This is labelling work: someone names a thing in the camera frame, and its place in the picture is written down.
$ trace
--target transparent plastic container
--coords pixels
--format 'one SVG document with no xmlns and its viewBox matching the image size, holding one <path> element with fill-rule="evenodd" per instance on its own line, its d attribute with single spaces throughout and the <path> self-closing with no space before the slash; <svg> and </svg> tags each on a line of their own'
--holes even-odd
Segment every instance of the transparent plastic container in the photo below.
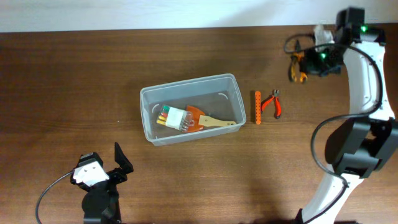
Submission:
<svg viewBox="0 0 398 224">
<path fill-rule="evenodd" d="M 155 146 L 232 133 L 238 131 L 246 122 L 241 92 L 232 74 L 143 88 L 140 92 L 140 101 L 145 137 Z M 235 121 L 236 124 L 224 127 L 204 127 L 201 131 L 183 133 L 156 123 L 162 105 L 181 110 L 184 110 L 187 105 L 194 106 L 207 116 Z"/>
</svg>

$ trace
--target wooden table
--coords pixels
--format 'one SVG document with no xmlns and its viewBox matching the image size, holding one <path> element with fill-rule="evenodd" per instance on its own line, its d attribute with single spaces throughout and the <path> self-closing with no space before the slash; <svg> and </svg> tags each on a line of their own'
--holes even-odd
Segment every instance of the wooden table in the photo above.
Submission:
<svg viewBox="0 0 398 224">
<path fill-rule="evenodd" d="M 398 114 L 398 25 L 387 32 L 384 70 Z M 267 223 L 292 219 L 312 198 L 323 172 L 310 135 L 322 120 L 348 112 L 347 75 L 289 83 L 282 51 L 312 26 L 107 30 L 0 34 L 1 223 L 35 223 L 42 191 L 96 151 L 116 167 L 120 143 L 135 171 L 118 186 L 124 223 Z M 235 75 L 247 123 L 236 133 L 155 147 L 145 139 L 139 91 L 146 86 L 222 73 Z M 253 122 L 251 91 L 280 90 Z M 328 135 L 317 138 L 323 155 Z M 337 220 L 398 220 L 398 154 L 353 192 Z M 85 192 L 63 180 L 44 197 L 43 223 L 82 223 Z"/>
</svg>

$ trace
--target pliers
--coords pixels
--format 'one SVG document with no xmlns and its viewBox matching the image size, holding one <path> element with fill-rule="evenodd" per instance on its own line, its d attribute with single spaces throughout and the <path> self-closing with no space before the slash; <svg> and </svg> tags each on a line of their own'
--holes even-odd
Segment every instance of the pliers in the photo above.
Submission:
<svg viewBox="0 0 398 224">
<path fill-rule="evenodd" d="M 276 112 L 275 112 L 275 118 L 279 119 L 281 114 L 282 114 L 282 108 L 280 107 L 280 103 L 279 103 L 279 90 L 274 90 L 272 91 L 271 96 L 263 101 L 261 103 L 261 113 L 265 110 L 266 106 L 272 101 L 275 100 L 275 107 L 276 107 Z"/>
<path fill-rule="evenodd" d="M 300 50 L 300 42 L 296 41 L 295 44 L 295 50 Z M 289 66 L 289 71 L 288 71 L 288 75 L 289 75 L 289 80 L 291 82 L 297 82 L 297 77 L 296 77 L 296 71 L 295 71 L 295 66 L 298 65 L 299 66 L 299 70 L 300 70 L 300 83 L 305 83 L 308 80 L 307 74 L 305 72 L 302 71 L 302 61 L 304 58 L 304 53 L 293 53 L 290 58 L 292 59 L 290 66 Z"/>
</svg>

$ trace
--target orange pliers handle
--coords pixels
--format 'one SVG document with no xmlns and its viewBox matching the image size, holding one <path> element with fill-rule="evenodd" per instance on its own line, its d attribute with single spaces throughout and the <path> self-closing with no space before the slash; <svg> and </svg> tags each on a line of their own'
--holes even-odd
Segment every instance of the orange pliers handle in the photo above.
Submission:
<svg viewBox="0 0 398 224">
<path fill-rule="evenodd" d="M 274 99 L 274 96 L 271 96 L 267 101 L 263 102 L 261 105 L 261 113 L 266 109 L 266 106 Z"/>
<path fill-rule="evenodd" d="M 276 111 L 275 111 L 275 118 L 279 119 L 281 114 L 282 114 L 282 108 L 280 107 L 280 103 L 279 103 L 279 97 L 278 97 L 279 91 L 278 90 L 274 90 L 274 93 L 271 95 L 271 97 L 262 103 L 261 105 L 261 113 L 266 109 L 266 106 L 272 101 L 275 100 L 275 107 L 276 107 Z"/>
<path fill-rule="evenodd" d="M 275 106 L 276 106 L 276 112 L 275 112 L 275 118 L 279 119 L 281 114 L 282 114 L 282 108 L 280 107 L 279 103 L 279 97 L 275 97 Z"/>
</svg>

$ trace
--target black cable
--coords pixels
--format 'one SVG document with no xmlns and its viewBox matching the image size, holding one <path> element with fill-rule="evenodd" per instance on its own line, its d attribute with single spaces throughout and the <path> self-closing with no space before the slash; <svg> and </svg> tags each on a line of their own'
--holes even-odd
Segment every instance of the black cable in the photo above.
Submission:
<svg viewBox="0 0 398 224">
<path fill-rule="evenodd" d="M 334 116 L 332 118 L 326 119 L 324 121 L 322 121 L 313 131 L 312 133 L 312 137 L 311 137 L 311 153 L 312 153 L 312 157 L 314 159 L 314 161 L 317 163 L 318 167 L 320 167 L 323 171 L 325 171 L 327 174 L 330 174 L 334 177 L 337 177 L 339 179 L 341 179 L 341 181 L 343 182 L 343 186 L 341 188 L 340 193 L 337 195 L 337 197 L 329 204 L 329 206 L 327 206 L 327 208 L 325 208 L 322 212 L 320 212 L 318 215 L 315 215 L 314 217 L 312 217 L 311 219 L 307 220 L 304 224 L 308 224 L 312 221 L 314 221 L 315 219 L 317 219 L 318 217 L 322 216 L 323 214 L 325 214 L 331 207 L 333 207 L 337 201 L 339 201 L 339 199 L 344 195 L 346 189 L 349 187 L 347 180 L 340 176 L 337 175 L 336 173 L 330 171 L 328 168 L 326 168 L 319 160 L 319 158 L 317 157 L 317 154 L 315 152 L 315 137 L 317 136 L 318 131 L 327 123 L 332 122 L 332 121 L 336 121 L 339 119 L 350 119 L 350 118 L 363 118 L 363 117 L 367 117 L 370 114 L 373 114 L 374 112 L 376 112 L 382 105 L 382 99 L 383 99 L 383 85 L 382 85 L 382 77 L 381 77 L 381 72 L 379 67 L 377 66 L 376 62 L 372 59 L 371 56 L 369 56 L 367 53 L 363 52 L 362 50 L 357 49 L 356 47 L 352 47 L 349 45 L 343 45 L 343 44 L 320 44 L 320 45 L 316 45 L 313 47 L 309 47 L 307 49 L 301 49 L 301 50 L 293 50 L 293 51 L 288 51 L 286 49 L 287 44 L 294 38 L 296 37 L 311 37 L 309 34 L 296 34 L 293 36 L 290 36 L 284 44 L 284 52 L 287 54 L 292 54 L 292 53 L 299 53 L 299 52 L 304 52 L 306 50 L 312 50 L 312 49 L 317 49 L 319 47 L 339 47 L 339 48 L 344 48 L 344 49 L 350 49 L 350 50 L 354 50 L 355 52 L 361 54 L 362 56 L 366 57 L 369 62 L 371 63 L 371 65 L 373 66 L 374 70 L 376 71 L 376 75 L 377 75 L 377 79 L 378 79 L 378 85 L 379 85 L 379 101 L 376 103 L 375 107 L 368 112 L 365 113 L 358 113 L 358 114 L 346 114 L 346 115 L 340 115 L 340 116 Z"/>
<path fill-rule="evenodd" d="M 36 214 L 36 221 L 38 224 L 42 224 L 42 222 L 40 221 L 39 218 L 39 205 L 40 202 L 42 201 L 45 193 L 47 193 L 56 183 L 60 182 L 62 179 L 64 179 L 65 177 L 71 175 L 73 173 L 74 170 L 71 170 L 70 172 L 68 172 L 67 174 L 63 175 L 62 177 L 60 177 L 58 180 L 54 181 L 54 183 L 50 184 L 42 193 L 42 195 L 40 195 L 37 204 L 36 204 L 36 210 L 35 210 L 35 214 Z"/>
</svg>

